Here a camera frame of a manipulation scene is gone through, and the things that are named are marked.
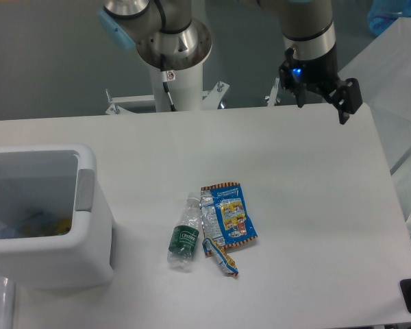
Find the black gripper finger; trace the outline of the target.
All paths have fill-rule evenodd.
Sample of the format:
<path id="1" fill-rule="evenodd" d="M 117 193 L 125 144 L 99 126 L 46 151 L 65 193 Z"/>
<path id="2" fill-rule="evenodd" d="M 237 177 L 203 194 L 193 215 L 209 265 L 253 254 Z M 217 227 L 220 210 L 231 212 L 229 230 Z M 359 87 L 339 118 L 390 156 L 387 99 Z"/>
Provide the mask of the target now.
<path id="1" fill-rule="evenodd" d="M 297 106 L 302 108 L 306 104 L 306 90 L 301 81 L 301 69 L 290 68 L 287 64 L 279 67 L 281 87 L 288 90 L 295 98 Z"/>
<path id="2" fill-rule="evenodd" d="M 356 78 L 337 79 L 333 86 L 323 93 L 323 98 L 337 109 L 339 123 L 344 125 L 362 105 L 359 81 Z"/>

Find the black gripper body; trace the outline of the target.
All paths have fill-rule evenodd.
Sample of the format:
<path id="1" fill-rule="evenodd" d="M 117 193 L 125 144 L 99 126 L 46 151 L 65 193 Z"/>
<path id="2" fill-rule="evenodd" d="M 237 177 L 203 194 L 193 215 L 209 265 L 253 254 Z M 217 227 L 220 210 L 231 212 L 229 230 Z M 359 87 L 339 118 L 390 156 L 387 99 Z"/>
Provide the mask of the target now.
<path id="1" fill-rule="evenodd" d="M 336 44 L 321 57 L 313 60 L 298 60 L 294 57 L 295 50 L 285 50 L 285 61 L 290 68 L 301 69 L 301 81 L 307 91 L 323 95 L 328 88 L 333 86 L 338 77 L 338 60 Z"/>

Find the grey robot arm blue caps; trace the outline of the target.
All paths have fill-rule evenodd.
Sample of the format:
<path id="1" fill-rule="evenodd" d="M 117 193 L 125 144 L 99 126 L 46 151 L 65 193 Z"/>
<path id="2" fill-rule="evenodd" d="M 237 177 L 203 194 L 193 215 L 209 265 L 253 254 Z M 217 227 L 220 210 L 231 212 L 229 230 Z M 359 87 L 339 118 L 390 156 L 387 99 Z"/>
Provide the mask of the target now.
<path id="1" fill-rule="evenodd" d="M 274 13 L 283 34 L 284 61 L 279 84 L 297 105 L 306 93 L 322 96 L 345 124 L 362 105 L 356 79 L 338 76 L 331 1 L 258 1 Z M 121 48 L 135 49 L 149 67 L 159 112 L 200 110 L 203 63 L 212 50 L 210 30 L 192 15 L 190 1 L 105 1 L 99 22 Z"/>

